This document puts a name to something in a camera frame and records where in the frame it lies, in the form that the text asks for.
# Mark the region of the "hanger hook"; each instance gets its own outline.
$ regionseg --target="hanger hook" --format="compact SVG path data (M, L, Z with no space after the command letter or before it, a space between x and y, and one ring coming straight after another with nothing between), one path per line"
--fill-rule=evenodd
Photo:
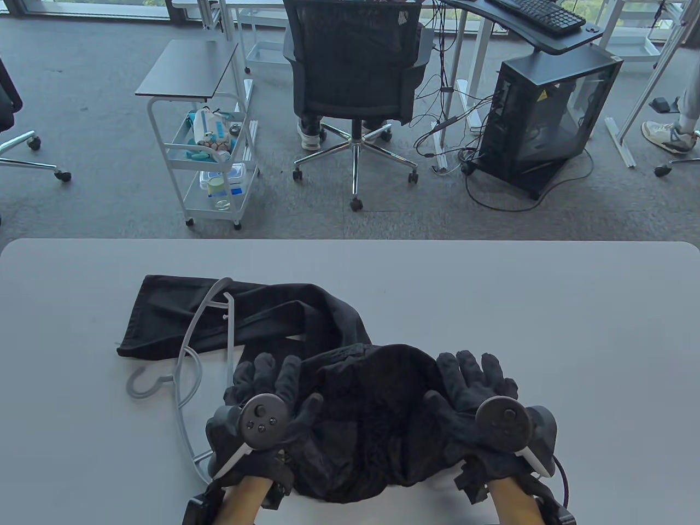
M138 392L134 388L134 382L146 371L145 366L138 367L133 374L129 376L129 379L127 379L127 394L129 394L130 397L133 399L146 399L151 397L154 393L158 392L160 390L160 387L163 386L164 383L169 383L172 382L173 380L173 374L168 374L168 375L162 375L158 379L155 380L155 383L152 387L150 387L148 390L144 392Z

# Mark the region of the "plastic container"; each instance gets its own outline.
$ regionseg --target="plastic container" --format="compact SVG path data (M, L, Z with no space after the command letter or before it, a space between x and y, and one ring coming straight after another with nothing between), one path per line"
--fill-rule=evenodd
M223 177L220 174L210 177L206 186L214 209L227 211L231 207L231 198Z
M228 183L231 187L231 195L243 195L246 191L244 187L246 175L246 165L242 162L231 166L231 171L228 172ZM212 177L221 177L222 174L217 171L200 171L199 172L199 187L203 190L208 188L209 179Z

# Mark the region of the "gray carpet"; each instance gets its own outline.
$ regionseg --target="gray carpet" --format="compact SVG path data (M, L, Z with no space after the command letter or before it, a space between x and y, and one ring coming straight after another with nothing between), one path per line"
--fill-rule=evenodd
M265 33L281 39L280 31ZM32 153L22 146L13 156L55 162L73 173L73 181L62 185L44 171L0 171L0 249L21 237L685 240L700 246L700 169L686 165L664 179L653 175L653 167L669 156L646 143L638 131L639 123L654 115L649 108L628 135L636 169L624 166L601 119L589 142L593 174L555 189L535 211L526 213L477 206L469 200L459 170L434 175L432 161L419 157L412 147L428 129L429 119L413 128L395 126L389 147L419 163L420 181L410 187L404 167L374 156L363 158L360 196L365 209L353 213L348 205L349 153L309 164L303 185L291 180L291 160L302 150L287 66L253 71L252 112L260 121L262 176L243 230L206 220L189 229L148 125L146 101L135 97L134 90L170 39L205 36L199 29L156 24L0 19L3 61L25 101L16 115L17 125L2 139L36 129L43 139L41 151ZM473 40L465 42L461 78L466 78L472 47ZM492 42L482 94L493 92L502 60L530 49L514 41ZM681 50L674 57L656 95L671 98L680 93L695 53ZM437 70L434 54L426 79ZM649 66L626 64L603 116L614 116L622 124L649 72ZM436 80L426 92L434 89ZM415 114L423 113L423 103L430 100L420 101ZM160 109L165 135L172 134L186 109L177 104ZM450 129L451 146L462 137L463 128ZM450 162L454 165L454 154ZM579 157L560 179L588 169L587 157ZM470 187L475 196L497 207L531 204L483 174L476 173Z

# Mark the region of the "black mesh chair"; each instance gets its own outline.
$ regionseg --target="black mesh chair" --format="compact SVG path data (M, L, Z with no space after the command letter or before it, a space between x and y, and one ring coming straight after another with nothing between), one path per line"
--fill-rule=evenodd
M351 149L353 211L362 209L357 196L360 151L371 151L411 168L409 183L418 181L417 165L371 141L391 138L391 124L362 135L363 120L413 118L416 88L423 81L433 48L433 31L420 27L420 2L353 0L284 0L289 28L284 56L292 64L294 112L352 121L347 133L325 122L326 130L345 141L294 161L300 166Z

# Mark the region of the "black pc case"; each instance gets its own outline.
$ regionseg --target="black pc case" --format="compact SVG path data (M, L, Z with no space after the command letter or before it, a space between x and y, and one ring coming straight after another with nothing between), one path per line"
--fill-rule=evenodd
M506 60L478 156L463 171L480 169L539 199L564 163L583 152L621 66L594 44Z

